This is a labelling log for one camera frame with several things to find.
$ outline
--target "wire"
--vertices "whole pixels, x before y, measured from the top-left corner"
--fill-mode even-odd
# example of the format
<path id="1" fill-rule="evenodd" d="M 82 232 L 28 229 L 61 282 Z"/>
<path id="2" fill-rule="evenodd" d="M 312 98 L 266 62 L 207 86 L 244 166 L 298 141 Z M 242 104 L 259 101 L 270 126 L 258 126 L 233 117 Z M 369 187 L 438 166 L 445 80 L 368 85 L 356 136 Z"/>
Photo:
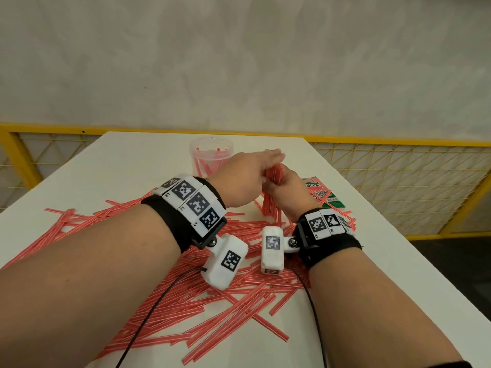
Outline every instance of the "wire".
<path id="1" fill-rule="evenodd" d="M 305 292 L 307 293 L 308 300 L 310 301 L 310 306 L 312 306 L 312 312 L 314 313 L 315 325 L 317 327 L 317 333 L 319 334 L 319 340 L 321 341 L 322 359 L 324 360 L 324 368 L 328 368 L 328 361 L 326 358 L 326 350 L 324 349 L 324 341 L 322 340 L 321 326 L 319 325 L 319 320 L 317 319 L 317 313 L 315 312 L 314 301 L 312 301 L 312 297 L 310 297 L 310 292 L 307 289 L 307 285 L 305 284 L 304 280 L 302 280 L 302 278 L 300 277 L 298 272 L 296 272 L 295 270 L 293 270 L 291 267 L 288 267 L 288 266 L 285 266 L 285 268 L 287 268 L 291 272 L 293 272 L 305 288 Z"/>
<path id="2" fill-rule="evenodd" d="M 131 346 L 133 345 L 134 341 L 137 339 L 138 335 L 140 334 L 141 330 L 143 329 L 143 326 L 145 325 L 145 323 L 148 321 L 148 319 L 150 318 L 150 315 L 152 315 L 153 311 L 157 308 L 157 306 L 159 305 L 160 301 L 162 301 L 163 297 L 165 297 L 165 295 L 167 293 L 169 293 L 170 289 L 179 281 L 181 280 L 181 278 L 185 277 L 188 273 L 192 272 L 192 271 L 196 271 L 196 270 L 201 270 L 201 271 L 206 271 L 206 269 L 204 267 L 195 267 L 195 268 L 192 268 L 191 270 L 188 270 L 188 271 L 185 271 L 183 272 L 181 275 L 179 275 L 173 282 L 171 285 L 169 285 L 169 287 L 165 290 L 164 293 L 162 293 L 162 295 L 160 296 L 160 298 L 155 302 L 155 304 L 153 305 L 153 307 L 151 308 L 151 310 L 148 312 L 147 316 L 144 318 L 144 320 L 141 322 L 140 326 L 138 327 L 135 335 L 133 336 L 133 338 L 131 339 L 130 343 L 128 344 L 128 346 L 126 347 L 126 350 L 124 350 L 124 353 L 123 355 L 121 356 L 121 358 L 119 359 L 119 362 L 118 364 L 116 365 L 116 368 L 119 368 L 121 366 L 121 364 L 123 363 L 123 360 L 124 358 L 126 357 L 126 354 L 128 353 L 128 351 L 130 351 L 131 349 Z"/>

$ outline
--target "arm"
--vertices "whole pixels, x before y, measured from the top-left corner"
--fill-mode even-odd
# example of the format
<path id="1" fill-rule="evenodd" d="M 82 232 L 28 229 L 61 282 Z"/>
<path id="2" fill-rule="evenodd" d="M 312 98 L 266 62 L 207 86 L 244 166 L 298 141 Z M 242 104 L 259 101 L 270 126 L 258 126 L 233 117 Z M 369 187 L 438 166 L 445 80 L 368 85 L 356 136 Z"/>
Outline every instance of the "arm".
<path id="1" fill-rule="evenodd" d="M 264 170 L 283 159 L 279 150 L 236 154 L 209 182 L 226 207 L 241 206 L 261 193 Z M 162 218 L 138 205 L 2 270 L 2 365 L 86 366 L 179 255 Z"/>
<path id="2" fill-rule="evenodd" d="M 285 166 L 281 185 L 267 181 L 264 188 L 293 222 L 317 206 L 303 181 Z M 326 257 L 309 274 L 335 367 L 422 368 L 462 359 L 430 318 L 358 248 Z"/>

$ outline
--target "tabletop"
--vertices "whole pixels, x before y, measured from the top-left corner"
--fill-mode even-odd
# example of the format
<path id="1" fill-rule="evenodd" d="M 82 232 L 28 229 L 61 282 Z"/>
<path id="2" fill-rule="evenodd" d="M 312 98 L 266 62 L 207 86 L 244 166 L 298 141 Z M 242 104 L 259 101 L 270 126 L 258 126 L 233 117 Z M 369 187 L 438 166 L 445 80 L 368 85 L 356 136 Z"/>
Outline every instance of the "tabletop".
<path id="1" fill-rule="evenodd" d="M 179 173 L 191 173 L 189 143 L 195 134 L 109 132 L 70 160 L 0 214 L 0 267 L 36 240 L 57 220 L 45 208 L 91 215 L 108 207 L 105 200 L 126 202 Z M 416 302 L 475 367 L 491 362 L 489 322 L 381 214 L 375 210 L 303 138 L 226 136 L 236 152 L 281 148 L 284 163 L 301 177 L 317 176 L 353 211 L 356 236 L 365 253 Z M 254 209 L 246 206 L 244 210 Z M 207 305 L 205 312 L 166 332 L 179 333 L 208 319 L 230 303 Z M 254 320 L 235 331 L 196 363 L 196 367 L 321 367 L 319 338 L 304 291 L 273 317 L 261 316 L 290 336 L 284 342 Z M 182 366 L 185 343 L 132 350 L 125 366 Z M 92 362 L 91 368 L 114 367 L 121 352 Z"/>

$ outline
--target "gray wall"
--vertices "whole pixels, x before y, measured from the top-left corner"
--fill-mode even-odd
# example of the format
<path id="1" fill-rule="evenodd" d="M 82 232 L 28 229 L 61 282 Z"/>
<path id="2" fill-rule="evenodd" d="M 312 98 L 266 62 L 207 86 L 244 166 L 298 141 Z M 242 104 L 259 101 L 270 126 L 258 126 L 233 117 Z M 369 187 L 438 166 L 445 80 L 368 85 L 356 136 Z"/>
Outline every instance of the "gray wall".
<path id="1" fill-rule="evenodd" d="M 1 0 L 0 119 L 491 140 L 491 0 Z"/>

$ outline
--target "metal bolt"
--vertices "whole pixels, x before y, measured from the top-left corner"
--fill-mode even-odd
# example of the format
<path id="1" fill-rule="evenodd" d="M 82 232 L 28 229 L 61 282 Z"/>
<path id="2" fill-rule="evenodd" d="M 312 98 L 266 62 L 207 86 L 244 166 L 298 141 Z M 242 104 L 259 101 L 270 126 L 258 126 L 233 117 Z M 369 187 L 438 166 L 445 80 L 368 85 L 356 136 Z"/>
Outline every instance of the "metal bolt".
<path id="1" fill-rule="evenodd" d="M 296 248 L 298 245 L 297 245 L 297 240 L 295 238 L 291 238 L 290 240 L 288 240 L 288 245 L 291 247 L 291 248 Z"/>
<path id="2" fill-rule="evenodd" d="M 208 247 L 210 247 L 210 248 L 212 248 L 212 247 L 214 247 L 215 245 L 217 245 L 217 237 L 216 237 L 216 236 L 213 238 L 213 240 L 212 240 L 212 241 L 210 241 L 210 242 L 208 243 L 208 245 L 207 245 L 207 246 L 208 246 Z"/>

